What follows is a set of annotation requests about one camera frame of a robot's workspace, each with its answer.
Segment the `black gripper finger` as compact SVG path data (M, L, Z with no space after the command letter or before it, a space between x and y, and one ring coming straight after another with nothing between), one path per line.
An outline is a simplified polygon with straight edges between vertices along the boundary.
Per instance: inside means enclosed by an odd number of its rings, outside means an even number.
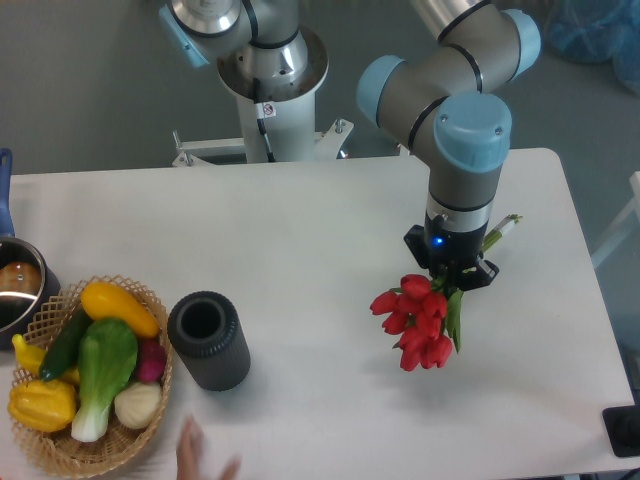
M497 277L499 267L491 261L480 259L478 263L454 275L453 284L461 291L471 291L489 286Z
M427 246L425 229L422 225L413 225L403 237L418 266L423 270L430 268L430 251Z

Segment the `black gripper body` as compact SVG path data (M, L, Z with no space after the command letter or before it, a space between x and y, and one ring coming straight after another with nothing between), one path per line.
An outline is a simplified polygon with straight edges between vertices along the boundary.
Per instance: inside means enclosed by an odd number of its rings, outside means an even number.
M428 209L424 224L422 267L436 275L445 267L456 272L476 267L488 224L486 209Z

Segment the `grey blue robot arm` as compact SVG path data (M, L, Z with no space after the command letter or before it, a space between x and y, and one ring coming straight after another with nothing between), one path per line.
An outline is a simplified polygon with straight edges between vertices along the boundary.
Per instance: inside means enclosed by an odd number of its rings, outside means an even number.
M498 268L483 253L511 113L494 90L536 61L541 37L518 10L489 1L418 1L438 42L420 64L387 55L362 74L362 113L430 170L424 222L405 243L447 293L489 285ZM311 160L315 93L328 55L299 20L295 1L168 1L159 16L194 66L215 64L235 96L251 163Z

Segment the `blurred human hand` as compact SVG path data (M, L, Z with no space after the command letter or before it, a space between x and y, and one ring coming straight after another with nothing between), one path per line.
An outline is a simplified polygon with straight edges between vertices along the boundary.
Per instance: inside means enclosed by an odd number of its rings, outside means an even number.
M204 455L204 433L192 415L184 419L175 453L177 480L206 478L201 468Z

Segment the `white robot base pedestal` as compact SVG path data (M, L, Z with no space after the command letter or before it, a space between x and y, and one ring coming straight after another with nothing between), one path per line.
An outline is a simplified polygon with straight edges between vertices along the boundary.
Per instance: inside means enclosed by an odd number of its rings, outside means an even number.
M324 43L305 26L283 46L247 44L219 57L217 72L236 100L242 136L183 142L174 132L173 165L191 167L206 158L240 154L249 164L345 159L343 144L354 124L338 118L327 130L316 129L316 91L328 66Z

